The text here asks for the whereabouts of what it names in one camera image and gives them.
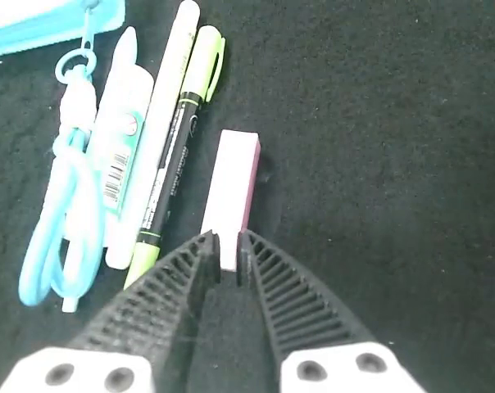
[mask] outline highlighter cap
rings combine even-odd
[[[200,28],[182,84],[182,93],[195,93],[206,102],[211,100],[222,69],[224,48],[225,39],[215,27]]]

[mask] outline pen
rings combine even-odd
[[[224,49],[225,39],[215,27],[204,26],[198,31],[124,288],[147,272],[160,254],[162,229],[169,217],[170,201],[176,195],[188,155],[186,143],[194,135],[198,110],[204,102],[211,100],[215,92]]]

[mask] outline eraser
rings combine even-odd
[[[248,226],[261,145],[257,133],[222,130],[201,233],[220,239],[220,267],[237,269],[238,233]]]

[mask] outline blue pencil case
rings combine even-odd
[[[124,23],[125,0],[0,0],[0,55],[82,37],[87,8],[94,33]]]

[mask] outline black fabric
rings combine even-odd
[[[256,131],[250,228],[325,281],[428,391],[495,391],[495,1],[199,3],[227,53],[165,249],[198,232],[220,131]],[[153,74],[177,5],[128,2]],[[122,31],[96,37],[98,93]],[[53,67],[78,45],[0,58],[0,382],[21,356],[68,342],[124,281],[102,267],[74,315],[16,293],[57,134]],[[189,390],[263,390],[260,332],[243,323],[256,310],[232,287],[209,301]]]

